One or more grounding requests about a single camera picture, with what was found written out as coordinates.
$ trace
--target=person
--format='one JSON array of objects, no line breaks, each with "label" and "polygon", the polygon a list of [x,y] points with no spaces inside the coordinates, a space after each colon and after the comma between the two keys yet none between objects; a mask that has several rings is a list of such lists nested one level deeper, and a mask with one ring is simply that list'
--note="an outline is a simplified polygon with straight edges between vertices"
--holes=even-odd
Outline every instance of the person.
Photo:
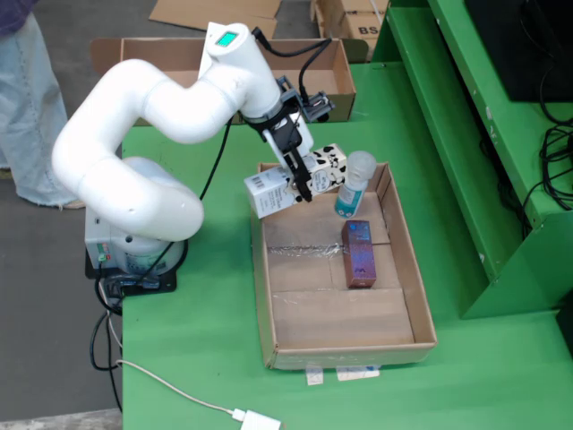
[{"label": "person", "polygon": [[32,13],[37,1],[0,0],[0,168],[12,171],[21,198],[79,209],[83,202],[52,170],[52,149],[67,115]]}]

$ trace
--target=white carton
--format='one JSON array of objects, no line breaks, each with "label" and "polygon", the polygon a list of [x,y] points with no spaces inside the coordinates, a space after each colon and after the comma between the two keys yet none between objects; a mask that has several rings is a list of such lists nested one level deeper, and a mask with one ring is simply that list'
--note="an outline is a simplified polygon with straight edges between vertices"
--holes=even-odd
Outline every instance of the white carton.
[{"label": "white carton", "polygon": [[[346,181],[346,155],[335,144],[311,152],[303,157],[303,161],[311,174],[307,185],[313,196],[332,190]],[[282,167],[247,177],[244,184],[252,209],[259,219],[303,200],[300,193],[293,188],[290,171]]]}]

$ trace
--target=white cable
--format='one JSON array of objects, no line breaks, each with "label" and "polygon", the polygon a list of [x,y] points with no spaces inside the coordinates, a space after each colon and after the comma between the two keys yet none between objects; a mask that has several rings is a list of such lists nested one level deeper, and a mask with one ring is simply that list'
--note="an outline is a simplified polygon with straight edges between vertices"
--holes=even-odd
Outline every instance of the white cable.
[{"label": "white cable", "polygon": [[227,408],[222,408],[220,406],[217,405],[211,405],[210,403],[207,403],[206,401],[202,401],[199,399],[195,399],[194,397],[190,396],[189,394],[187,394],[186,392],[183,392],[181,390],[179,390],[178,388],[176,388],[175,386],[171,385],[170,383],[168,383],[167,381],[161,379],[160,377],[158,377],[156,374],[153,374],[152,372],[150,372],[149,370],[144,369],[143,367],[136,365],[134,363],[131,363],[129,361],[125,361],[125,360],[117,360],[116,361],[117,364],[123,364],[123,365],[128,365],[133,367],[134,369],[139,370],[140,372],[145,373],[147,376],[152,377],[153,379],[155,379],[157,382],[164,384],[167,388],[175,391],[177,394],[185,397],[188,400],[194,401],[195,403],[199,403],[200,405],[206,406],[207,408],[211,408],[211,409],[216,409],[216,410],[220,410],[222,412],[226,412],[227,414],[233,416],[233,411],[231,409],[227,409]]},{"label": "white cable", "polygon": [[[106,305],[109,305],[109,303],[107,302],[106,291],[104,290],[103,286],[101,285],[101,281],[99,282],[99,292],[101,293],[101,296],[103,297]],[[107,311],[107,323],[109,325],[109,330],[111,330],[111,333],[114,335],[114,339],[117,342],[117,345],[119,345],[119,348],[123,349],[124,346],[122,345],[122,342],[119,340],[117,333],[115,333],[114,322],[112,321],[112,315],[111,315],[111,312],[109,312],[109,311]]]}]

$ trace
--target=clear tape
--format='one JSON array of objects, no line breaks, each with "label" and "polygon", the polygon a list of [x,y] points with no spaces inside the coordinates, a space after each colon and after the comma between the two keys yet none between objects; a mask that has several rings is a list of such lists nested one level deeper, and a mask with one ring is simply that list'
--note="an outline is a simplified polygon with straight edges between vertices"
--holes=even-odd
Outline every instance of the clear tape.
[{"label": "clear tape", "polygon": [[287,257],[319,257],[333,258],[342,254],[342,244],[324,246],[269,246],[269,254],[284,255]]}]

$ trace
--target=small bottle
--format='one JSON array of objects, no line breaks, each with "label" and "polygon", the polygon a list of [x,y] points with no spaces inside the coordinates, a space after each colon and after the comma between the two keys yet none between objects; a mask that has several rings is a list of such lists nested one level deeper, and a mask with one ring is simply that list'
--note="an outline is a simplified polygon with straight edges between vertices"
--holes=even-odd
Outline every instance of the small bottle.
[{"label": "small bottle", "polygon": [[341,217],[352,218],[358,211],[368,181],[374,176],[376,159],[365,150],[357,150],[348,156],[346,168],[348,175],[345,183],[338,188],[334,209]]}]

